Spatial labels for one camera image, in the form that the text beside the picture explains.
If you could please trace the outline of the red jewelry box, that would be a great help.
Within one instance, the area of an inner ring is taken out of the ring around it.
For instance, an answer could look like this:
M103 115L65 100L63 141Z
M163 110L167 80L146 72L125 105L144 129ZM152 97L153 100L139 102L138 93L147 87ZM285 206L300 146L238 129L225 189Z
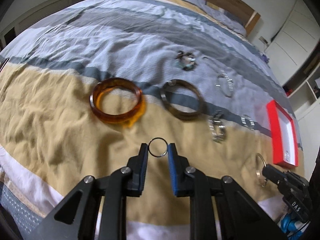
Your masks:
M298 144L293 118L276 100L267 105L268 119L271 129L273 164L283 168L298 167ZM284 161L284 152L291 154L291 163Z

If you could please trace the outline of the purple tissue box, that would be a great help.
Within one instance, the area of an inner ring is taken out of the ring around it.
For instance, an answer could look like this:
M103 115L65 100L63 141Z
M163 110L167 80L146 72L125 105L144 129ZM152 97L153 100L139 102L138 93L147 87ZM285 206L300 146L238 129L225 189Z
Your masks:
M267 55L265 55L264 53L261 54L261 58L263 59L264 62L269 63L269 58Z

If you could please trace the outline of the dark brown bangle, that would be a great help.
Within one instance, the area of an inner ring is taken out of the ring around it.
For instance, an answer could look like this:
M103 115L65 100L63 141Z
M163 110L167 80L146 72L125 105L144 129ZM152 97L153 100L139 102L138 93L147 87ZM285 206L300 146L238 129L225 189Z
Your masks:
M173 93L169 89L177 87L185 88L196 95L196 98L184 94ZM199 90L191 83L173 79L167 81L160 89L161 100L164 107L176 118L183 121L191 121L198 118L204 110L204 99ZM178 105L192 109L193 112L184 112L174 107Z

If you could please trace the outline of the amber resin bangle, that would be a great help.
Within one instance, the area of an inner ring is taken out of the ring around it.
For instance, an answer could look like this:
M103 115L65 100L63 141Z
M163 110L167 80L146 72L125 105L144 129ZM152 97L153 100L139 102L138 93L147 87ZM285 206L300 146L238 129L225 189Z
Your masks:
M99 121L119 128L130 128L146 111L142 90L132 81L112 77L100 81L89 96L90 110Z

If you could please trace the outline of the lavender pillow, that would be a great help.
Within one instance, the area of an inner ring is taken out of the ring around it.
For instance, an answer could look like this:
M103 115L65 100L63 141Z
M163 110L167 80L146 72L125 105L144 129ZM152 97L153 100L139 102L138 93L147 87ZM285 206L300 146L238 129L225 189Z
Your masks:
M216 5L208 5L207 1L205 0L191 1L210 17L215 18L217 21L221 22L229 29L244 37L247 36L247 31L244 28L244 23L238 16L235 16L231 12L222 9L221 7L217 7Z

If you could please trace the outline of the white wardrobe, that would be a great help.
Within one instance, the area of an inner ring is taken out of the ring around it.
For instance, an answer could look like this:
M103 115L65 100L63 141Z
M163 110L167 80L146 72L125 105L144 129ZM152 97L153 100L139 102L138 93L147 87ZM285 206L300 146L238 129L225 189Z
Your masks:
M296 116L304 152L304 172L311 178L319 150L319 25L303 0L296 0L287 20L268 46L272 72L284 88Z

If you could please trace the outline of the red item in wardrobe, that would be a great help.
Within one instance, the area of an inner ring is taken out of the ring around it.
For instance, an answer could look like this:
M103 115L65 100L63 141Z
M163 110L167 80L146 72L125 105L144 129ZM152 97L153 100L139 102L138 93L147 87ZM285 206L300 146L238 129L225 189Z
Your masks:
M292 92L293 92L293 89L288 89L288 88L285 89L285 93L287 96L290 96Z

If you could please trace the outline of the wall power outlet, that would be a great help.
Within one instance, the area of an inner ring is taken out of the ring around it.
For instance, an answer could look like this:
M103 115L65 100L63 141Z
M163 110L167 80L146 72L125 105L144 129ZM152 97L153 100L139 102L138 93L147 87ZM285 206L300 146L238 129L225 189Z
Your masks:
M265 38L263 38L262 36L261 37L259 37L259 40L264 44L264 45L268 45L268 41L265 39Z

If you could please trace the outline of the striped bed duvet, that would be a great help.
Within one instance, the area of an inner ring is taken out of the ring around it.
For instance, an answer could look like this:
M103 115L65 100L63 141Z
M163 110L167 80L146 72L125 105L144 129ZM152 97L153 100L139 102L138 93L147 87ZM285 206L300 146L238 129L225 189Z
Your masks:
M84 176L111 174L144 142L130 239L189 237L169 142L205 174L233 177L273 220L287 210L254 161L272 159L266 105L293 114L290 102L260 51L189 1L79 2L22 32L1 60L1 206L23 239Z

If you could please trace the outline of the large thin gold bangle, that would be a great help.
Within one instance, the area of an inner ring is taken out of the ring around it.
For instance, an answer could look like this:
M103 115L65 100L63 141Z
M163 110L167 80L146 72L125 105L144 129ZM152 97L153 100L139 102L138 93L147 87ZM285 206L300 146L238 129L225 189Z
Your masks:
M261 187L265 187L268 179L263 176L263 169L266 167L266 161L260 153L255 155L255 174Z

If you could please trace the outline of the silver twisted hoop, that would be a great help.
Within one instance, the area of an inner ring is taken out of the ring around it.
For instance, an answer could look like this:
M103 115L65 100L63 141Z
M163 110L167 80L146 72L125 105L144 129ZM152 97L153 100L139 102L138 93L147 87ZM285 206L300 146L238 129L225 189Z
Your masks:
M291 154L289 151L284 152L284 161L287 163L291 163Z

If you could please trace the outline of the white radiator cover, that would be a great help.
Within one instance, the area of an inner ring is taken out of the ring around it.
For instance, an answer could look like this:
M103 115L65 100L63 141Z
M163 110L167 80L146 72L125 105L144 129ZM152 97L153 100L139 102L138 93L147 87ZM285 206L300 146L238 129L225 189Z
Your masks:
M84 0L47 0L31 8L1 31L1 49L36 22L81 1Z

